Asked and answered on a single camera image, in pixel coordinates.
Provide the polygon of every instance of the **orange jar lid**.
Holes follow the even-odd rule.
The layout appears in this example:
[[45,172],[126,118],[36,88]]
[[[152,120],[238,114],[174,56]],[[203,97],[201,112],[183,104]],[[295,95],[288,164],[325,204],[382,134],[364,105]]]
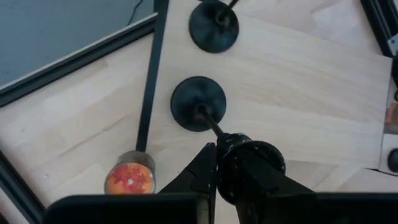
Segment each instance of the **orange jar lid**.
[[106,194],[150,194],[155,192],[155,180],[150,169],[136,162],[116,166],[107,176]]

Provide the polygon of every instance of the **gray floor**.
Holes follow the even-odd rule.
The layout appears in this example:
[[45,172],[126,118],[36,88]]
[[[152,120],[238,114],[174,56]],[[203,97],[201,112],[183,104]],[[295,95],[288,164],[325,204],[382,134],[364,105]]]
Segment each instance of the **gray floor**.
[[[125,27],[139,0],[0,0],[0,86]],[[134,21],[153,12],[143,0]]]

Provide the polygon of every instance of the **light wood surface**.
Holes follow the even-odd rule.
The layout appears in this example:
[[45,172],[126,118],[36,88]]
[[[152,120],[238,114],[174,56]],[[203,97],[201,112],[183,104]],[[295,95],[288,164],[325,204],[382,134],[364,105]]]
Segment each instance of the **light wood surface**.
[[170,2],[149,131],[156,149],[149,153],[197,150],[215,140],[211,131],[184,130],[170,112],[174,88],[203,75],[226,93],[225,131],[267,141],[290,160],[379,167],[390,58],[240,14],[233,47],[209,54],[187,29],[197,5]]
[[[245,0],[236,7],[239,16],[315,35],[366,55],[379,54],[358,0]],[[70,194],[102,193],[104,177],[116,158],[134,149],[151,43],[150,35],[0,108],[0,148],[46,206]],[[184,158],[200,150],[163,149],[149,142],[157,161],[158,189],[186,165],[173,162],[175,152]],[[398,189],[398,178],[358,166],[287,161],[287,175],[317,191]],[[0,197],[0,203],[0,212],[15,220],[11,223],[22,223],[10,201]],[[222,198],[217,204],[216,223],[238,222],[232,206]]]

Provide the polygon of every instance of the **black cable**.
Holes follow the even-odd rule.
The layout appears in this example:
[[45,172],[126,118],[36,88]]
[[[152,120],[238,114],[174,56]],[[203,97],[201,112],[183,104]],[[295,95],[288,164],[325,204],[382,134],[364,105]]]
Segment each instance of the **black cable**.
[[138,6],[141,5],[141,3],[142,3],[143,1],[144,1],[144,0],[140,0],[140,1],[136,4],[136,6],[134,6],[134,9],[132,10],[132,14],[131,14],[129,23],[127,23],[127,26],[130,25],[132,19],[134,18],[134,15],[135,15],[135,13],[136,13],[136,11],[137,11]]

